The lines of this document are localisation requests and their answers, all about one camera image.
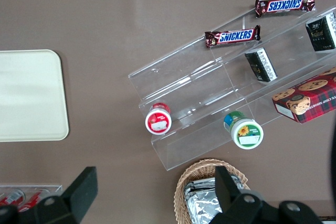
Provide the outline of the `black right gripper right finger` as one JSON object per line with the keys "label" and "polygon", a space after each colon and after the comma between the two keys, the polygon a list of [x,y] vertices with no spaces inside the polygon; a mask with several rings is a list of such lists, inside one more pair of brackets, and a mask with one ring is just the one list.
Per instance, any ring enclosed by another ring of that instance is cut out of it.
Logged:
{"label": "black right gripper right finger", "polygon": [[222,212],[212,223],[322,223],[301,202],[283,201],[275,208],[252,190],[239,190],[224,166],[215,168],[215,193]]}

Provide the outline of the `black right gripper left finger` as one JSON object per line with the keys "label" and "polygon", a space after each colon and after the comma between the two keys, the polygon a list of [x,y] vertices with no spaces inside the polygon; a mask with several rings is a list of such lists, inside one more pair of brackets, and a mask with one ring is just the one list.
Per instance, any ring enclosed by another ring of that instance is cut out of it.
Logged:
{"label": "black right gripper left finger", "polygon": [[86,167],[60,196],[44,198],[24,212],[1,206],[1,223],[81,223],[97,194],[97,168]]}

